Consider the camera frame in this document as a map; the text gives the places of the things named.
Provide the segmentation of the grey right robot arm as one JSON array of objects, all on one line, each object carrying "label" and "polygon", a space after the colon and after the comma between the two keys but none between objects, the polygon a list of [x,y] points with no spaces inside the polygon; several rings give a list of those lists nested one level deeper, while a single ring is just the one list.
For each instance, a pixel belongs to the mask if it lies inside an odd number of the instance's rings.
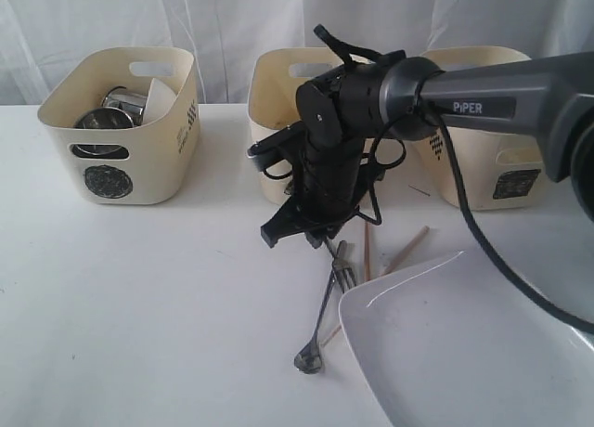
[{"label": "grey right robot arm", "polygon": [[262,225],[263,240],[335,237],[386,171],[366,141],[418,141],[440,126],[532,137],[549,179],[571,179],[591,214],[592,68],[588,52],[460,71],[401,51],[347,59],[302,84],[297,121],[249,149],[260,171],[291,165],[291,195]]}]

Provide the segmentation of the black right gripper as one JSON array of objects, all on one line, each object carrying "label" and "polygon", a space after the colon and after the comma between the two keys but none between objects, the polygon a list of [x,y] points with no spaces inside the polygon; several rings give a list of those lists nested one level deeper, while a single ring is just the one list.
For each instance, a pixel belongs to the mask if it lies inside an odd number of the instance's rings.
[{"label": "black right gripper", "polygon": [[364,146],[364,140],[354,139],[317,151],[305,141],[291,165],[292,194],[261,226],[269,247],[283,238],[305,234],[314,249],[330,249],[350,219],[358,216],[375,226],[382,223],[375,183],[383,179],[385,167]]}]

